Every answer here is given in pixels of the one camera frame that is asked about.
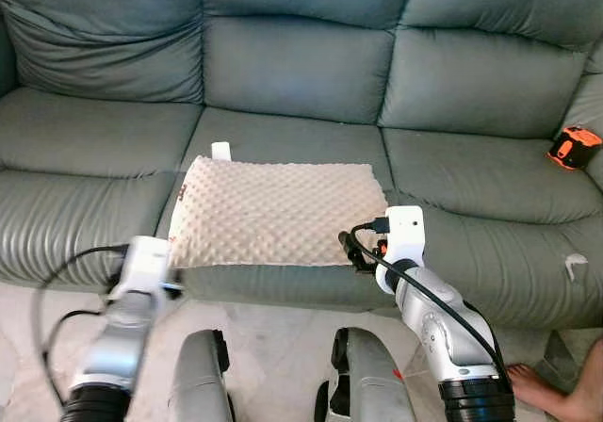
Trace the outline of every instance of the sofa seat cushion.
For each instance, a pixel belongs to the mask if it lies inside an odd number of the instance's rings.
[[[546,157],[552,142],[384,129],[396,188],[460,215],[536,224],[603,214],[582,171]]]
[[[384,191],[393,189],[380,129],[208,107],[183,162],[211,156],[211,143],[229,141],[233,160],[251,163],[368,163]]]
[[[551,141],[384,129],[399,202],[423,207],[425,261],[497,325],[595,326],[603,195]],[[582,254],[588,265],[565,261]]]
[[[154,235],[201,109],[16,89],[0,100],[0,279],[36,284],[74,252]],[[94,258],[64,276],[101,284]]]
[[[425,262],[498,326],[601,325],[603,216],[533,224],[450,213],[408,195],[425,216]],[[570,279],[565,260],[582,254]]]
[[[200,113],[190,104],[107,102],[20,88],[0,100],[0,164],[120,178],[175,171]]]
[[[232,158],[252,163],[368,163],[390,203],[396,194],[374,125],[343,124],[284,116],[258,115],[208,107],[199,120],[183,162],[187,170],[197,155],[211,156],[211,143],[229,141]],[[159,233],[167,236],[175,203],[172,195]],[[224,266],[189,268],[190,295],[301,307],[366,310],[394,302],[372,277],[344,267]]]

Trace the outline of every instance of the beige textured cushion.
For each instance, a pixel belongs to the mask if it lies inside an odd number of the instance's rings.
[[[251,164],[200,156],[174,208],[172,265],[345,265],[337,234],[382,216],[386,207],[370,165]]]

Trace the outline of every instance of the sofa armrest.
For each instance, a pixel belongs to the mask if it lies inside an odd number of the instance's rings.
[[[7,26],[0,14],[0,97],[16,86],[15,52],[8,38]]]
[[[563,127],[569,125],[581,125],[603,138],[603,73],[582,76]],[[603,150],[595,155],[586,171],[603,191]]]

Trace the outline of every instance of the black cable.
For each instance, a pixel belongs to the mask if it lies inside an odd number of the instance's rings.
[[[102,314],[102,312],[94,312],[94,311],[84,311],[84,310],[71,311],[67,315],[63,316],[61,318],[61,320],[59,320],[57,323],[55,323],[55,326],[53,326],[53,329],[51,330],[50,335],[48,336],[48,341],[46,342],[46,345],[43,347],[43,350],[41,351],[41,359],[44,364],[44,370],[48,374],[48,378],[50,380],[50,385],[53,388],[53,391],[55,392],[55,395],[57,396],[58,401],[61,403],[61,406],[65,406],[65,400],[63,400],[62,396],[60,395],[60,391],[58,390],[58,387],[55,384],[55,379],[52,376],[52,367],[50,364],[50,354],[52,353],[53,347],[55,346],[55,342],[57,341],[58,331],[60,330],[60,327],[62,326],[62,324],[65,321],[67,321],[69,318],[76,317],[76,316],[95,316],[95,317],[97,317],[97,316],[100,316],[101,314]]]
[[[486,322],[486,325],[488,325],[488,328],[490,328],[490,331],[492,332],[492,340],[494,341],[494,351],[496,352],[498,359],[500,359],[500,361],[501,361],[501,363],[503,364],[503,367],[504,367],[504,363],[502,361],[502,350],[500,349],[500,345],[498,344],[497,337],[494,335],[494,330],[492,329],[492,326],[490,326],[490,323],[488,323],[488,320],[486,320],[486,317],[481,314],[481,312],[478,310],[477,307],[475,307],[469,301],[465,301],[465,300],[463,300],[463,304],[465,306],[467,306],[469,309],[471,309],[473,312],[478,313],[481,316],[481,318],[483,318],[483,320]],[[504,370],[505,370],[505,374],[506,374],[507,373],[507,367],[504,367]]]
[[[350,231],[350,239],[351,239],[352,243],[358,249],[360,249],[360,251],[362,251],[368,257],[373,259],[375,262],[377,262],[380,265],[383,265],[384,267],[389,269],[391,272],[395,273],[398,277],[400,277],[401,279],[406,281],[408,284],[410,284],[413,287],[415,287],[416,289],[418,289],[427,298],[429,298],[437,306],[439,306],[444,312],[446,312],[449,316],[454,318],[463,328],[465,328],[478,341],[478,343],[483,347],[483,349],[485,349],[486,352],[490,355],[490,357],[492,358],[492,361],[494,362],[495,366],[497,367],[498,375],[505,382],[509,392],[512,392],[513,388],[511,386],[511,380],[509,380],[509,376],[507,375],[507,370],[505,368],[505,365],[502,362],[502,358],[500,357],[500,354],[499,353],[497,354],[497,352],[494,351],[492,349],[492,347],[490,347],[490,344],[488,344],[488,342],[483,338],[483,336],[480,333],[477,332],[477,330],[475,328],[473,328],[454,309],[452,309],[445,302],[443,302],[436,295],[434,295],[429,288],[427,288],[426,286],[421,284],[419,281],[413,279],[411,276],[407,275],[405,272],[400,271],[399,269],[394,267],[392,264],[390,264],[386,260],[383,260],[381,257],[373,254],[372,251],[370,251],[368,248],[366,248],[356,237],[356,232],[362,231],[362,230],[373,230],[372,223],[366,223],[366,224],[360,224],[358,226],[354,226]]]
[[[38,354],[41,357],[41,362],[42,362],[42,368],[44,370],[44,375],[46,376],[46,380],[48,381],[48,384],[53,389],[53,392],[55,393],[55,396],[57,397],[57,400],[58,400],[61,408],[65,406],[65,401],[61,397],[60,392],[58,391],[58,387],[57,387],[57,385],[55,383],[55,380],[54,380],[54,378],[52,376],[52,372],[51,372],[50,368],[48,367],[48,348],[46,348],[46,347],[44,347],[42,345],[42,340],[41,340],[41,338],[42,338],[42,332],[41,332],[41,303],[42,303],[44,291],[48,288],[48,286],[63,271],[65,271],[66,269],[69,268],[69,265],[74,264],[81,257],[84,257],[85,255],[92,254],[92,253],[95,253],[95,252],[118,252],[118,253],[125,253],[127,251],[127,248],[128,248],[127,244],[115,245],[115,246],[100,246],[100,247],[96,247],[96,248],[90,248],[88,250],[79,252],[76,255],[73,255],[72,257],[70,257],[69,259],[67,259],[65,262],[63,262],[60,266],[58,266],[57,268],[55,268],[50,273],[50,275],[46,279],[44,279],[44,281],[41,283],[41,285],[36,288],[36,290],[35,290],[35,292],[34,292],[34,294],[32,296],[32,302],[31,302],[31,327],[32,327],[32,337],[33,337],[33,340],[34,340],[34,348],[36,349],[36,351],[38,352]],[[58,326],[55,326],[55,328],[53,329],[53,332],[57,331]]]

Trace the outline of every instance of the white tag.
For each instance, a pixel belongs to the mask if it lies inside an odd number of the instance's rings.
[[[228,141],[212,142],[211,157],[214,160],[233,161],[230,156],[230,144],[228,143]]]
[[[574,275],[574,265],[586,265],[588,264],[588,260],[582,254],[570,254],[565,259],[565,270],[567,271],[567,275],[569,276],[570,282],[574,282],[576,280],[576,276]]]

